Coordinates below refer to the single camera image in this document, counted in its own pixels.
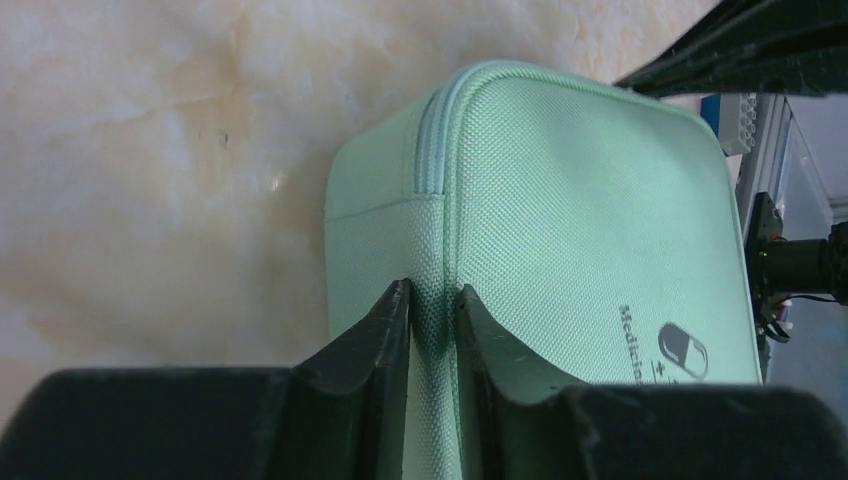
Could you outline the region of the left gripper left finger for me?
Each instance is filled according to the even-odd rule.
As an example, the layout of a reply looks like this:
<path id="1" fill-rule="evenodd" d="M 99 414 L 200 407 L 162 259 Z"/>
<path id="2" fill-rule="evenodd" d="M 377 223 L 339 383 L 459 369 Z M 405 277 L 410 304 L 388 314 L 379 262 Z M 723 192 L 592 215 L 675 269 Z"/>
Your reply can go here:
<path id="1" fill-rule="evenodd" d="M 398 479 L 412 288 L 293 367 L 66 369 L 1 437 L 5 479 Z"/>

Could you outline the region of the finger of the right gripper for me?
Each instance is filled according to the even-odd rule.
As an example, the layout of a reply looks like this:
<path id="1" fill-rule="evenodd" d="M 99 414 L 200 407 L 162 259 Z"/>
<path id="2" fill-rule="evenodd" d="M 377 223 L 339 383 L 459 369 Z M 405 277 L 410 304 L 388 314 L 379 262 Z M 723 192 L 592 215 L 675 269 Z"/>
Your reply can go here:
<path id="1" fill-rule="evenodd" d="M 847 2 L 722 1 L 659 57 L 616 84 L 657 98 L 844 94 Z"/>

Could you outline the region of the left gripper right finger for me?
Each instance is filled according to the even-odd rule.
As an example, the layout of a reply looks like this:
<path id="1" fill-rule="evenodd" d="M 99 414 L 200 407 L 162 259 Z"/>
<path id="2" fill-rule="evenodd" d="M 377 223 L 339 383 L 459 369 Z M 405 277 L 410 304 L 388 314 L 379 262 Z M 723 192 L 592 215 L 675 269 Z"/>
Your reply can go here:
<path id="1" fill-rule="evenodd" d="M 843 479 L 838 418 L 798 390 L 590 385 L 535 353 L 471 286 L 457 297 L 467 479 Z"/>

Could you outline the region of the mint green medicine case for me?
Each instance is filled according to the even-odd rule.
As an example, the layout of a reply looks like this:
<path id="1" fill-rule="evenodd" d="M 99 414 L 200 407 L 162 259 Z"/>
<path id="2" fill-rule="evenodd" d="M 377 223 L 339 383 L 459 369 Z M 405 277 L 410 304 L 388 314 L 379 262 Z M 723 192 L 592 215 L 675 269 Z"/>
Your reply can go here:
<path id="1" fill-rule="evenodd" d="M 540 66 L 468 66 L 336 155 L 332 336 L 416 294 L 403 475 L 463 475 L 452 311 L 473 287 L 588 383 L 761 380 L 734 182 L 696 114 Z"/>

